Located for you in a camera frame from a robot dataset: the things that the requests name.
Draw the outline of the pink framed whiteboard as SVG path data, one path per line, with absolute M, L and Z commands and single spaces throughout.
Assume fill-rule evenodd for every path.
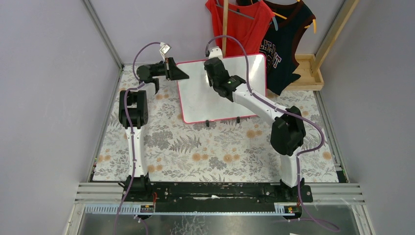
M 185 123 L 201 123 L 232 118 L 254 117 L 249 109 L 220 97 L 209 86 L 204 60 L 181 62 L 177 67 L 189 79 L 178 81 L 178 91 Z M 249 83 L 253 90 L 266 95 L 266 59 L 262 53 L 248 55 Z

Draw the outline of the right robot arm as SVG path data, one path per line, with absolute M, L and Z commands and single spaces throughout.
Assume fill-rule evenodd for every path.
M 271 127 L 270 144 L 280 155 L 281 181 L 288 187 L 299 187 L 301 174 L 299 153 L 306 135 L 304 119 L 296 107 L 285 108 L 259 94 L 248 79 L 229 75 L 219 58 L 204 62 L 209 85 L 221 97 L 249 109 Z

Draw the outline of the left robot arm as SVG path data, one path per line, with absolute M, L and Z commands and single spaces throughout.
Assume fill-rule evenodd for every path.
M 177 67 L 172 57 L 156 64 L 139 66 L 136 72 L 141 79 L 139 85 L 119 94 L 118 119 L 126 132 L 129 151 L 125 195 L 131 191 L 146 192 L 149 185 L 143 134 L 149 120 L 148 101 L 160 89 L 159 77 L 164 76 L 169 81 L 189 79 L 189 75 Z

